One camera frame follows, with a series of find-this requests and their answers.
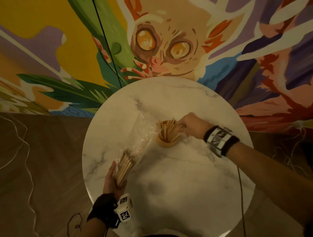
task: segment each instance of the brown floor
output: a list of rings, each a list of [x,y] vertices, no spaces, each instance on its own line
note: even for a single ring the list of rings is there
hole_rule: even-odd
[[[83,142],[91,119],[12,115],[28,127],[25,140],[31,146],[27,165],[35,183],[31,204],[38,214],[36,230],[40,237],[65,237],[70,217],[81,212],[85,222],[92,206],[81,167]],[[9,118],[4,113],[0,113],[0,116]],[[14,127],[9,121],[0,118],[0,125],[1,167],[14,156],[21,141],[17,139]],[[18,132],[23,136],[25,128],[18,124]],[[262,133],[250,135],[254,147],[271,157],[274,155],[274,144],[281,146],[279,142],[285,138]],[[295,141],[283,142],[290,148],[291,143]],[[27,150],[28,147],[24,144],[16,159],[0,170],[0,236],[35,236],[32,233],[34,215],[27,206],[31,188],[24,167]],[[275,159],[283,162],[284,157],[280,151]],[[293,162],[313,177],[299,147],[295,150]],[[79,222],[80,218],[76,216],[70,223],[71,237],[77,236],[79,230],[75,229],[75,225]],[[302,236],[301,226],[274,205],[258,188],[245,214],[245,223],[249,237]],[[241,222],[229,236],[243,236]]]

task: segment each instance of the wrist strap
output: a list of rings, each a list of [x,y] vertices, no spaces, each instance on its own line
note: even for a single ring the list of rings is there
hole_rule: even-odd
[[[209,144],[210,150],[218,157],[226,156],[228,150],[237,142],[239,138],[231,134],[228,128],[222,129],[214,126],[204,135],[204,141]]]
[[[117,228],[121,221],[114,212],[115,208],[117,208],[117,202],[114,194],[102,194],[95,201],[92,211],[87,217],[87,221],[97,218],[105,224],[107,229]]]

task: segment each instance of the left hand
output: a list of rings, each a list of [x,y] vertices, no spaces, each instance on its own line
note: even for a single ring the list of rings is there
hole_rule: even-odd
[[[117,187],[113,173],[115,170],[116,162],[113,161],[112,165],[105,177],[105,182],[104,182],[104,187],[103,187],[103,194],[109,194],[109,193],[114,193],[114,197],[116,201],[118,202],[120,200],[120,197],[124,194],[125,187],[127,184],[127,181],[124,183],[122,187]]]

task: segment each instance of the round marble table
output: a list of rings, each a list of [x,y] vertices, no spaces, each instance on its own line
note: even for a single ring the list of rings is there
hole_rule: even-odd
[[[160,120],[180,119],[189,112],[233,130],[252,147],[246,126],[236,111],[209,88],[177,77],[148,78],[113,94],[92,119],[83,148],[83,175],[94,202],[102,193],[105,175],[118,147],[130,133],[141,111]],[[241,172],[244,212],[254,183]],[[241,220],[241,193],[237,167],[220,159],[206,144],[184,138],[166,149],[152,145],[136,172],[128,178],[126,192],[134,203],[134,215],[115,230],[130,236],[136,227],[148,234],[169,228],[188,237],[226,235]]]

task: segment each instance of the forearm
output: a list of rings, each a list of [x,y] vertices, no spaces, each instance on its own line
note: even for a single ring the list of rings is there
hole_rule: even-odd
[[[226,156],[301,225],[313,218],[313,182],[240,142]]]
[[[98,218],[92,218],[83,227],[79,237],[104,237],[105,224]]]

